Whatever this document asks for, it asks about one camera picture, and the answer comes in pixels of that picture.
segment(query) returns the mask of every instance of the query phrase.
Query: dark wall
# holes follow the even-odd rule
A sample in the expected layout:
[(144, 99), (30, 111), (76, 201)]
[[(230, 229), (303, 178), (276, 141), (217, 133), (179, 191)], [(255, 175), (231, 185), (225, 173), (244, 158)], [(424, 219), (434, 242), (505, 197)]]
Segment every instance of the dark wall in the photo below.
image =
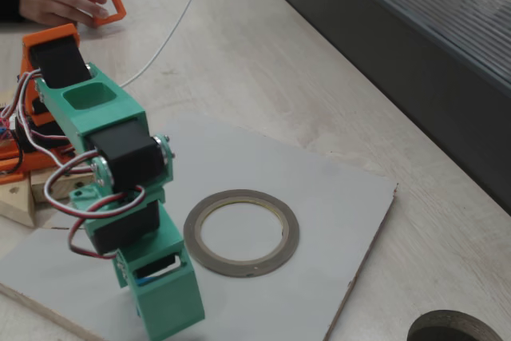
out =
[(287, 0), (511, 213), (508, 85), (383, 0)]

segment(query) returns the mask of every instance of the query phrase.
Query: wooden table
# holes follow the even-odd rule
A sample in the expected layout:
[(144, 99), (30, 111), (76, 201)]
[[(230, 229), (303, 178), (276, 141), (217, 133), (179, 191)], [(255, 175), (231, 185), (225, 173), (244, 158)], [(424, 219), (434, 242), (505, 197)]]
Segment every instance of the wooden table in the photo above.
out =
[[(124, 0), (123, 22), (81, 30), (85, 59), (123, 82), (185, 1)], [(14, 85), (22, 35), (38, 28), (0, 26), (2, 87)], [(153, 132), (198, 111), (400, 183), (333, 340), (404, 341), (436, 309), (511, 339), (511, 218), (284, 0), (195, 0), (129, 92)], [(29, 234), (0, 217), (0, 256)], [(78, 338), (0, 295), (0, 339)]]

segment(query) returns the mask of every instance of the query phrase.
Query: tape roll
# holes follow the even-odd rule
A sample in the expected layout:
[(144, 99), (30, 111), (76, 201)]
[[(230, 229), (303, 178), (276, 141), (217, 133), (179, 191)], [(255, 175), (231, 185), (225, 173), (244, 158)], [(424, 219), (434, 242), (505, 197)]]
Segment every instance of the tape roll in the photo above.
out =
[[(230, 204), (259, 205), (279, 218), (282, 240), (264, 257), (255, 260), (229, 260), (217, 255), (202, 240), (202, 225), (215, 210)], [(293, 211), (281, 200), (266, 193), (236, 189), (216, 193), (202, 200), (184, 223), (184, 242), (190, 255), (205, 268), (230, 277), (257, 277), (273, 272), (295, 253), (299, 242), (299, 224)]]

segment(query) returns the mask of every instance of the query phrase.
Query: white board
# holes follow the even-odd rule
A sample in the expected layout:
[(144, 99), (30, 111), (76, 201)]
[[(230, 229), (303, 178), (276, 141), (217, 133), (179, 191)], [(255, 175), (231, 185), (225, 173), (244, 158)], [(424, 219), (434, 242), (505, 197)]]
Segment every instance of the white board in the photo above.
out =
[[(200, 200), (237, 188), (277, 197), (300, 225), (296, 253), (269, 275), (234, 279), (194, 263), (206, 320), (171, 340), (323, 339), (351, 291), (396, 183), (206, 117), (182, 117), (162, 133), (171, 137), (177, 155), (165, 207), (178, 228)], [(66, 216), (53, 219), (58, 227), (70, 222)], [(229, 222), (215, 228), (236, 230)], [(74, 255), (65, 238), (63, 230), (37, 230), (0, 260), (0, 289), (41, 304), (39, 311), (51, 312), (54, 321), (81, 337), (147, 339), (111, 264)], [(78, 241), (86, 241), (83, 231)], [(264, 248), (263, 242), (254, 246)], [(228, 254), (228, 244), (216, 246), (225, 246)]]

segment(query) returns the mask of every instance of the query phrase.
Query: human hand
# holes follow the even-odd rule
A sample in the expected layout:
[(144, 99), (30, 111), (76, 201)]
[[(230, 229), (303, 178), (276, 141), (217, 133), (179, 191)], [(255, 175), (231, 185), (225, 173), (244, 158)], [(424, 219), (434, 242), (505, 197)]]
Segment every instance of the human hand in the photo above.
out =
[(88, 14), (97, 18), (109, 16), (108, 11), (97, 3), (105, 4), (106, 0), (20, 0), (19, 13), (47, 26), (80, 22), (94, 27), (93, 18)]

